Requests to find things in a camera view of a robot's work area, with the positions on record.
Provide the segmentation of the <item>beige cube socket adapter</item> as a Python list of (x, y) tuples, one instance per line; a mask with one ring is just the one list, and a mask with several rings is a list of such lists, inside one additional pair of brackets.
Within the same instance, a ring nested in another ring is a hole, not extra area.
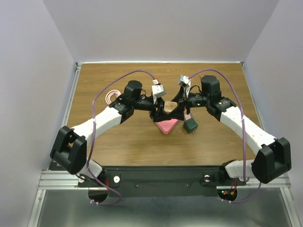
[(165, 113), (169, 114), (172, 111), (174, 111), (178, 106), (177, 102), (172, 102), (172, 101), (165, 101), (164, 102), (164, 106), (163, 106), (163, 110)]

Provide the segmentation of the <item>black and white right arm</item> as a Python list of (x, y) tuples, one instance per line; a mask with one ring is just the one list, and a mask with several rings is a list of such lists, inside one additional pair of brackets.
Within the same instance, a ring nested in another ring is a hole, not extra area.
[(246, 182), (254, 177), (267, 184), (291, 170), (290, 142), (284, 137), (278, 139), (262, 130), (245, 116), (240, 102), (234, 103), (223, 97), (216, 76), (203, 76), (202, 90), (198, 94), (190, 92), (193, 87), (190, 77), (181, 75), (178, 84), (181, 97), (177, 102), (185, 104), (183, 111), (190, 112), (193, 107), (205, 107), (211, 116), (242, 138), (243, 158), (225, 164), (224, 170), (218, 172), (220, 183), (229, 184), (235, 178)]

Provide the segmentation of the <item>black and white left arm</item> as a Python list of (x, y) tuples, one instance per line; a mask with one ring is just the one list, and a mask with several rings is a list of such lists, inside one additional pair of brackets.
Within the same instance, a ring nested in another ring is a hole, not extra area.
[(151, 96), (142, 95), (142, 84), (131, 80), (123, 92), (111, 90), (107, 93), (108, 106), (99, 114), (80, 125), (69, 128), (63, 126), (56, 136), (50, 157), (71, 175), (84, 175), (94, 186), (101, 186), (105, 182), (103, 167), (92, 160), (92, 152), (87, 147), (94, 147), (98, 136), (110, 128), (120, 125), (130, 118), (136, 109), (152, 112), (166, 94), (164, 86), (153, 80)]

